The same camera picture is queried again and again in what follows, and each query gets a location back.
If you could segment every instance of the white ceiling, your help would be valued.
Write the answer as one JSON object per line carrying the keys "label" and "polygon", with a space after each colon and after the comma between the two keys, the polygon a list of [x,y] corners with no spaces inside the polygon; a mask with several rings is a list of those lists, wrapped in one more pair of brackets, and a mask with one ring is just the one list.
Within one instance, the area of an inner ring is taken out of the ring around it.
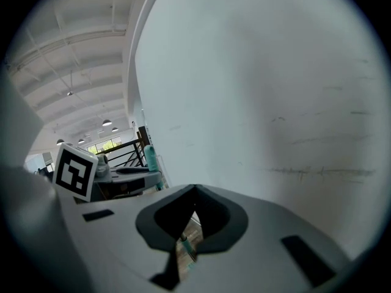
{"label": "white ceiling", "polygon": [[47,131],[82,137],[105,118],[129,128],[122,51],[133,2],[41,0],[21,26],[7,69]]}

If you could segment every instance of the metal railing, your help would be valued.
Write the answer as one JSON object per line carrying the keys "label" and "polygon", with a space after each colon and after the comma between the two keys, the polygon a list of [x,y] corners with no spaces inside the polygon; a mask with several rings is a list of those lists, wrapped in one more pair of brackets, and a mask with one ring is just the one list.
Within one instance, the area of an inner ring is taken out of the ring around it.
{"label": "metal railing", "polygon": [[[126,167],[141,166],[141,167],[144,167],[144,165],[145,165],[144,164],[145,159],[143,160],[144,152],[142,151],[140,142],[141,142],[140,139],[136,139],[136,140],[121,144],[119,146],[115,146],[111,149],[102,151],[102,152],[100,152],[100,154],[110,154],[110,155],[108,155],[108,161],[109,161],[110,167],[119,167],[119,166],[124,166],[124,167],[125,166]],[[118,155],[116,157],[112,157],[111,153],[114,153],[118,150],[125,151],[126,153],[122,153],[122,151],[121,151],[120,155]],[[110,164],[111,161],[114,161],[114,160],[119,159],[121,157],[123,157],[123,160],[124,160],[123,162],[122,162],[122,160],[120,160],[121,163],[119,163],[120,161],[116,161],[114,166],[112,166]]]}

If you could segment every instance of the teal object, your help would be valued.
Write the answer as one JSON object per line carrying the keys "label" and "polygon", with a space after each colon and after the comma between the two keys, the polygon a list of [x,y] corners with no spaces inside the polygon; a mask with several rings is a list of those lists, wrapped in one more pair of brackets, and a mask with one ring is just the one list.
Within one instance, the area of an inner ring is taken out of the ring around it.
{"label": "teal object", "polygon": [[[159,171],[159,165],[158,165],[158,160],[156,159],[156,152],[153,146],[147,145],[144,147],[144,155],[145,155],[145,160],[147,161],[148,164],[148,169],[150,172],[158,172]],[[163,182],[160,181],[156,187],[158,190],[163,189]]]}

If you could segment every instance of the hanging light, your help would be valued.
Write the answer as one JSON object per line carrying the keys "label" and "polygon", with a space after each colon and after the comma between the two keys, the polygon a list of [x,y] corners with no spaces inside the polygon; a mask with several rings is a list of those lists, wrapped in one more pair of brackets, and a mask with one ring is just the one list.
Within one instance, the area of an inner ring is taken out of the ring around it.
{"label": "hanging light", "polygon": [[112,122],[110,120],[104,120],[102,123],[102,126],[109,126],[111,124],[112,124]]}

